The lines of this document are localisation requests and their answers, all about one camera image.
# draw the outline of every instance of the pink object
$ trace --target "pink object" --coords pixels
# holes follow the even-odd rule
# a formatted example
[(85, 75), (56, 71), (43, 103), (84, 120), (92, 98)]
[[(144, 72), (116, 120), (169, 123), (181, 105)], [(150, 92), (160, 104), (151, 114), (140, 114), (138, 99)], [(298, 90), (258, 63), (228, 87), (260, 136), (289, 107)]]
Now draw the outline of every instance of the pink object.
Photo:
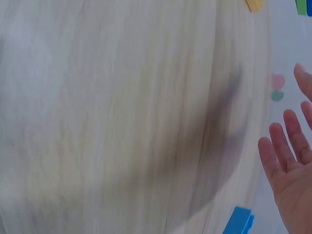
[(285, 77), (283, 75), (273, 74), (272, 77), (272, 86), (274, 91), (280, 91), (285, 84)]

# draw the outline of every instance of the blue plastic piece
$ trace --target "blue plastic piece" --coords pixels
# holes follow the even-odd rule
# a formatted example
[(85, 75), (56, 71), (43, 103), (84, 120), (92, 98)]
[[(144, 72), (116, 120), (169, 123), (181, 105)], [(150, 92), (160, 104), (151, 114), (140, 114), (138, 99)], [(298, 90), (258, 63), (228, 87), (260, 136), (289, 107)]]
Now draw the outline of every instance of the blue plastic piece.
[(254, 215), (251, 210), (235, 207), (223, 234), (248, 234), (253, 223)]
[(307, 0), (307, 13), (308, 16), (312, 16), (312, 0)]

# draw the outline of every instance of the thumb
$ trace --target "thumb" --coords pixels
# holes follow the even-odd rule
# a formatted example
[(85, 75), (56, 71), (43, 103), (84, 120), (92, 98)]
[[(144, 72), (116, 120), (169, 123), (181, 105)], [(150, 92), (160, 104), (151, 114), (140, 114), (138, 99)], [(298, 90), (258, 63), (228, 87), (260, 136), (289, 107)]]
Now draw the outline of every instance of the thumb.
[(301, 92), (312, 101), (312, 75), (300, 63), (294, 67), (293, 74)]

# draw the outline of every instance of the wood grain surface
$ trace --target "wood grain surface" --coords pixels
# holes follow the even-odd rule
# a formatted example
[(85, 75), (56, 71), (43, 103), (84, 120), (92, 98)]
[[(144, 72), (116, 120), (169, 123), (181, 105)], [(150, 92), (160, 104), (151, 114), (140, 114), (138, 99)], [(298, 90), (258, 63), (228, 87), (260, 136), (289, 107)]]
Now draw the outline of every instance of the wood grain surface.
[(222, 233), (256, 188), (268, 21), (244, 0), (1, 0), (6, 233)]

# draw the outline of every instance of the hand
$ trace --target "hand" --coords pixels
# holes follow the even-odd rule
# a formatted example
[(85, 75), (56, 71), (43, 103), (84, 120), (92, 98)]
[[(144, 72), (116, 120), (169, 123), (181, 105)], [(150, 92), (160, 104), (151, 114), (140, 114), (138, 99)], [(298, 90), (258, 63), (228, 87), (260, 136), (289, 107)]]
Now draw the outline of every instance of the hand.
[[(312, 75), (300, 64), (294, 75), (300, 90), (312, 101)], [(312, 129), (311, 103), (303, 102), (301, 110)], [(297, 161), (279, 123), (270, 126), (272, 141), (266, 137), (259, 140), (260, 158), (289, 233), (312, 234), (312, 150), (292, 110), (284, 112), (284, 122)]]

